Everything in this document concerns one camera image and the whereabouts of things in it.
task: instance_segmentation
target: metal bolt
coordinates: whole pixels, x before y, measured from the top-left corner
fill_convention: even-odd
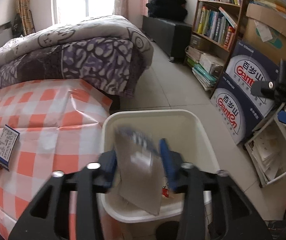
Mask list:
[[[86,167],[89,170],[97,170],[99,167],[101,167],[101,164],[99,164],[99,163],[89,163],[88,165],[86,165]]]
[[[228,177],[230,174],[229,174],[228,171],[226,171],[226,170],[219,170],[219,171],[218,171],[218,175],[219,175],[220,177]]]
[[[53,171],[52,172],[52,176],[55,178],[61,178],[61,177],[63,177],[63,175],[64,175],[63,171]]]
[[[191,169],[193,167],[194,167],[193,163],[182,163],[181,164],[181,168],[183,168],[183,169]]]

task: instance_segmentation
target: wooden shelf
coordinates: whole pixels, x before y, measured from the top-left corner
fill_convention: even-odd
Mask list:
[[[227,48],[225,48],[223,45],[221,45],[221,44],[219,44],[218,42],[216,42],[216,41],[210,39],[209,37],[206,37],[206,36],[204,36],[203,34],[197,33],[197,32],[195,32],[195,31],[193,31],[193,33],[195,33],[196,35],[199,35],[199,36],[201,36],[201,37],[207,39],[208,41],[214,43],[215,45],[217,45],[217,46],[219,46],[220,48],[226,50],[227,52],[230,52],[230,51],[229,51]]]
[[[229,3],[229,2],[220,2],[220,1],[211,1],[211,0],[199,0],[200,2],[206,2],[210,4],[215,4],[216,6],[221,6],[221,5],[229,5],[233,7],[238,7],[240,8],[240,5],[234,4],[234,3]]]

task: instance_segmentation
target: plaid fabric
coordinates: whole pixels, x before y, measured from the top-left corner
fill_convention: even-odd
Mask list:
[[[82,79],[29,81],[0,90],[0,133],[6,124],[20,133],[10,172],[0,171],[0,234],[5,239],[53,171],[79,171],[98,159],[110,105],[108,97]],[[71,203],[73,225],[74,195]],[[107,215],[102,220],[109,223],[105,229],[115,223]]]
[[[23,25],[23,34],[27,36],[33,33],[33,22],[30,11],[30,0],[16,0],[16,12],[20,15]]]

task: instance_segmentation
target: tile floor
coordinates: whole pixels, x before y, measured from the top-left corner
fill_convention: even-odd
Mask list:
[[[250,157],[235,145],[191,69],[169,62],[168,56],[155,43],[153,46],[152,66],[139,79],[135,97],[121,99],[122,111],[186,109],[194,113],[205,128],[220,168],[230,172],[264,220],[282,219],[286,207],[286,177],[261,189]],[[153,239],[151,235],[157,224],[132,224],[130,231],[140,240]]]

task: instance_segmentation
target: brown cardboard box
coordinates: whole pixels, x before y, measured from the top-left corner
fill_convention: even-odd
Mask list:
[[[279,65],[281,59],[286,59],[286,19],[274,10],[257,4],[249,4],[246,16],[249,20],[243,40]],[[273,39],[263,42],[254,20],[266,24]]]

